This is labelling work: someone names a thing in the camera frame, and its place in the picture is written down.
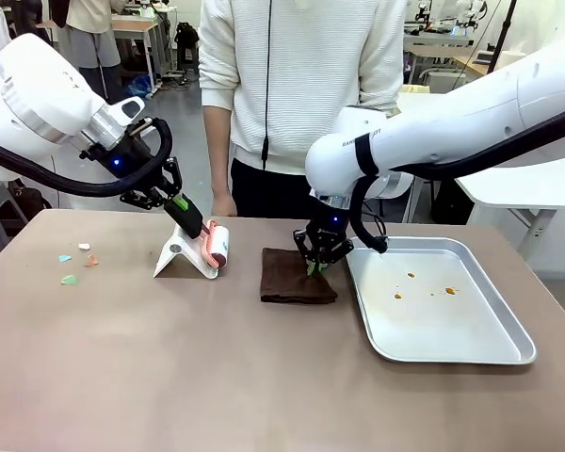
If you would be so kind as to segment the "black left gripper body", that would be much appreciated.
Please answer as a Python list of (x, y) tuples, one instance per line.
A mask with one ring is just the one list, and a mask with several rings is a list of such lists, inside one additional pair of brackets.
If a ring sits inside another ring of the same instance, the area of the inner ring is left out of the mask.
[(96, 143), (79, 155), (81, 159), (99, 163), (113, 175), (118, 180), (118, 192), (152, 188), (170, 191), (170, 182), (163, 174), (164, 165), (170, 158), (170, 127), (164, 120), (145, 120), (144, 123), (152, 126), (160, 137), (157, 154), (151, 153), (140, 134), (126, 130), (111, 150)]

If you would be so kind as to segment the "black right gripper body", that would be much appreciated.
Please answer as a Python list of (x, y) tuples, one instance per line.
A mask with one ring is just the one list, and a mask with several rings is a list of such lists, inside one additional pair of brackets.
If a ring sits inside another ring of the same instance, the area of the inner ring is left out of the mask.
[(326, 199), (315, 201), (315, 211), (307, 225), (307, 236), (313, 249), (350, 249), (347, 238), (349, 208)]

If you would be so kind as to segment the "person's right hand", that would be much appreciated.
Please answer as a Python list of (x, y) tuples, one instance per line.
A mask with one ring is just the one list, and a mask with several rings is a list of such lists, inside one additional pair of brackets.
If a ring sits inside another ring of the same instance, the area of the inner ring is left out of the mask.
[(216, 217), (236, 217), (237, 209), (230, 191), (214, 192), (212, 215)]

